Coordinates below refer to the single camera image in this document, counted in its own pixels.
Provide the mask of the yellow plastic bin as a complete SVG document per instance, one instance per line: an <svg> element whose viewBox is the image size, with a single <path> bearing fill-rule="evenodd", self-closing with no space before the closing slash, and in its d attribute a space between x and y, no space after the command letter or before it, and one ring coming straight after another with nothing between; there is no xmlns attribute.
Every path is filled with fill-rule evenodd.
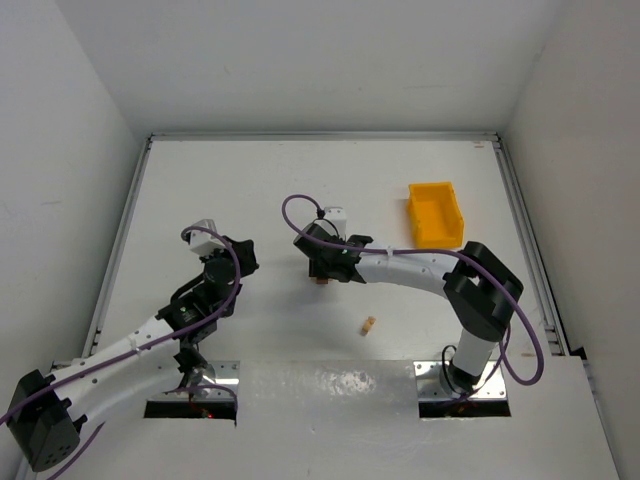
<svg viewBox="0 0 640 480"><path fill-rule="evenodd" d="M453 249L463 244L464 219L451 182L408 186L411 237L420 249Z"/></svg>

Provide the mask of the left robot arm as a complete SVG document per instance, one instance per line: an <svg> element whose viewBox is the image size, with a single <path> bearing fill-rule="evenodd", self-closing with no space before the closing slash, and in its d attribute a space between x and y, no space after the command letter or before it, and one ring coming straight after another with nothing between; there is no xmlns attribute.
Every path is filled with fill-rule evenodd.
<svg viewBox="0 0 640 480"><path fill-rule="evenodd" d="M2 417L30 469L45 472L66 460L82 434L125 407L185 387L207 362L198 345L233 314L242 278L259 267L252 240L185 236L203 264L200 275L142 325L100 352L47 374L20 378Z"/></svg>

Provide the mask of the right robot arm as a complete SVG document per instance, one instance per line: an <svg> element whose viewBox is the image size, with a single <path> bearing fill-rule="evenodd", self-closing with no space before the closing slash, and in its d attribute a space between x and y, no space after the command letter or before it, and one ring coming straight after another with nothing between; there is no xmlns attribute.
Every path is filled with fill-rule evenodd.
<svg viewBox="0 0 640 480"><path fill-rule="evenodd" d="M482 243L469 241L460 252L484 270L448 254L388 253L364 235L348 239L330 233L324 220L307 225L294 240L309 260L309 275L343 283L384 283L409 287L449 301L462 331L449 364L440 374L454 396L471 394L507 333L522 282Z"/></svg>

